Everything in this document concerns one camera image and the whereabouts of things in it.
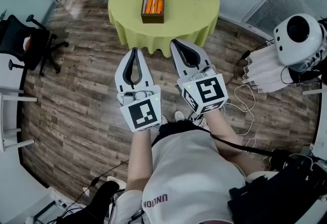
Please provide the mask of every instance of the black office chair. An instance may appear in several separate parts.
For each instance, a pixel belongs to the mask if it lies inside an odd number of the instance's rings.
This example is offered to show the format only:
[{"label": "black office chair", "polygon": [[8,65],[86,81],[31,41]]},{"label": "black office chair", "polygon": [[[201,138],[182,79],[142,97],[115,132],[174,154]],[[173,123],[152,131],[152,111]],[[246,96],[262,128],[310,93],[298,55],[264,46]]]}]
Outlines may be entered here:
[{"label": "black office chair", "polygon": [[[27,68],[35,70],[42,59],[40,69],[41,76],[44,75],[43,68],[46,60],[49,60],[54,66],[56,73],[59,73],[60,67],[52,59],[51,53],[63,45],[68,47],[69,44],[67,42],[62,42],[51,47],[52,40],[56,39],[57,36],[55,34],[50,36],[50,31],[36,21],[33,14],[27,17],[26,22],[32,22],[41,29],[28,27],[22,24],[14,15],[10,15],[7,20],[2,20],[0,22],[0,53],[13,55],[25,64],[25,66],[13,64],[10,60],[9,69]],[[28,51],[25,52],[23,49],[23,42],[24,39],[29,36],[31,36],[31,46]]]}]

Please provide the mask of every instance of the person's left arm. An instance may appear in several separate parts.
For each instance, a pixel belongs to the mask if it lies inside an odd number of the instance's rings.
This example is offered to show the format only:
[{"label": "person's left arm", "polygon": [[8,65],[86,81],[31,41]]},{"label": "person's left arm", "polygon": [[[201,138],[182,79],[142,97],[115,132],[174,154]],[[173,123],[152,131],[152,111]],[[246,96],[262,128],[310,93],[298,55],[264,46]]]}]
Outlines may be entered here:
[{"label": "person's left arm", "polygon": [[153,172],[150,130],[134,132],[129,155],[127,186],[128,190],[143,191]]}]

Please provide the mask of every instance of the person's right arm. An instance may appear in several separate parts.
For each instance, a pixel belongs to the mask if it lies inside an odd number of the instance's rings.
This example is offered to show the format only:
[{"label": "person's right arm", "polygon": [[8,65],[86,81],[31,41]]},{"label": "person's right arm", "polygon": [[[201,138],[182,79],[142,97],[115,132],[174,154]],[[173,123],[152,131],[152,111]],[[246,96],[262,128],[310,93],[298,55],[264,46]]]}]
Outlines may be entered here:
[{"label": "person's right arm", "polygon": [[[218,109],[205,113],[204,118],[214,136],[237,145],[242,145],[241,138],[236,135]],[[237,164],[245,175],[248,176],[253,172],[263,170],[246,152],[218,140],[215,140],[215,144],[219,154],[227,161]]]}]

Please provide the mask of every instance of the green tablecloth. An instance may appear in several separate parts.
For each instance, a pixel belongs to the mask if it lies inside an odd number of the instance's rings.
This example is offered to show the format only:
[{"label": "green tablecloth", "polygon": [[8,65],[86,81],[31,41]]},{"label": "green tablecloth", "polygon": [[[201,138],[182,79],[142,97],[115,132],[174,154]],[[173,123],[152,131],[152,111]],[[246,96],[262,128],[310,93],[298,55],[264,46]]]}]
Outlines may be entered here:
[{"label": "green tablecloth", "polygon": [[184,39],[202,47],[218,18],[219,0],[165,0],[165,23],[142,23],[142,0],[109,0],[110,22],[121,44],[129,48],[160,49],[170,57],[170,41]]}]

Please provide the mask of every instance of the white skirt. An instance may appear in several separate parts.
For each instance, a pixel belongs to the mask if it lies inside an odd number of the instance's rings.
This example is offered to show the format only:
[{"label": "white skirt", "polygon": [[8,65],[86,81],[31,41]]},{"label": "white skirt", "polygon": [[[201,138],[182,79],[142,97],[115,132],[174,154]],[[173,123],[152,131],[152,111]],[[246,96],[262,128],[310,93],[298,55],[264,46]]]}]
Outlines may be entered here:
[{"label": "white skirt", "polygon": [[278,59],[275,44],[251,53],[245,60],[248,65],[244,67],[242,83],[250,83],[258,93],[274,92],[293,83],[288,68]]}]

